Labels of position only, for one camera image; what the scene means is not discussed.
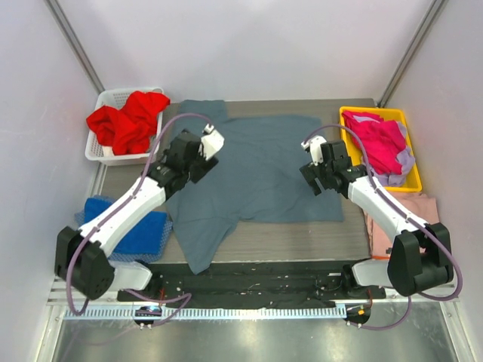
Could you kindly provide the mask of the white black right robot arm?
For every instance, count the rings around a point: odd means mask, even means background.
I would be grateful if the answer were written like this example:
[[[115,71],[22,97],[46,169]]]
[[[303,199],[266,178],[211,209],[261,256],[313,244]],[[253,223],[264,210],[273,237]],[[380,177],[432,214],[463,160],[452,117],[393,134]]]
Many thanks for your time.
[[[315,136],[301,144],[311,161],[300,168],[315,195],[334,190],[360,207],[391,241],[388,259],[355,263],[340,282],[345,295],[359,297],[369,286],[393,287],[412,296],[454,278],[448,229],[429,223],[396,200],[363,164],[354,165],[342,140]]]

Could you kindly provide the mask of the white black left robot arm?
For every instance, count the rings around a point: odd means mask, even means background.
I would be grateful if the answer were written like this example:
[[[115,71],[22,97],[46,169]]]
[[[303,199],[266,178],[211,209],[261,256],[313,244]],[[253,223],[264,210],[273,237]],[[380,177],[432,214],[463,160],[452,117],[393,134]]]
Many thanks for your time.
[[[57,236],[54,273],[66,282],[66,290],[77,290],[89,300],[111,291],[134,290],[141,299],[154,300],[161,283],[151,270],[141,262],[115,261],[110,256],[148,213],[212,170],[223,145],[223,136],[211,125],[201,136],[182,130],[160,160],[149,155],[141,176],[107,210],[78,229],[62,229]]]

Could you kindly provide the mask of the grey-blue t shirt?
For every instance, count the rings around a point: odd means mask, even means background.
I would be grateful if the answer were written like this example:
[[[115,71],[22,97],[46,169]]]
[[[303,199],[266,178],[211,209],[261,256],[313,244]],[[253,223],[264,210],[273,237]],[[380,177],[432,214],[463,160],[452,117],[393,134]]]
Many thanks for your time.
[[[230,118],[222,100],[185,100],[171,127],[200,134],[208,117],[225,139],[218,164],[198,183],[188,183],[165,206],[174,234],[194,274],[207,269],[240,220],[252,222],[341,222],[340,196],[314,195],[300,172],[311,158],[301,142],[321,120],[304,115]]]

